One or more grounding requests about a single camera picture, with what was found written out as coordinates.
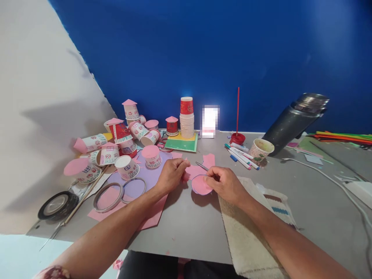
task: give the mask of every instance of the person's right hand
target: person's right hand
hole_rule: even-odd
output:
[[[229,168],[211,167],[204,181],[225,201],[239,206],[251,196],[244,189],[235,173]]]

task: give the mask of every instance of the tape roll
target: tape roll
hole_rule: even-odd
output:
[[[66,218],[79,203],[79,197],[69,191],[63,191],[47,200],[38,212],[40,220],[59,221]]]

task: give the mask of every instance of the colored straw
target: colored straw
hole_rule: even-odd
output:
[[[240,92],[240,87],[238,87],[238,112],[236,115],[236,136],[238,136],[238,124],[239,124],[239,92]]]

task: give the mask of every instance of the thermos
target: thermos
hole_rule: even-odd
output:
[[[291,140],[300,138],[305,129],[327,110],[329,98],[320,94],[304,93],[292,102],[263,136],[271,142],[275,150],[269,156],[275,156]]]

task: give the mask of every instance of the white wall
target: white wall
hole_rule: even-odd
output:
[[[24,234],[52,195],[76,137],[114,117],[47,0],[0,1],[0,233]]]

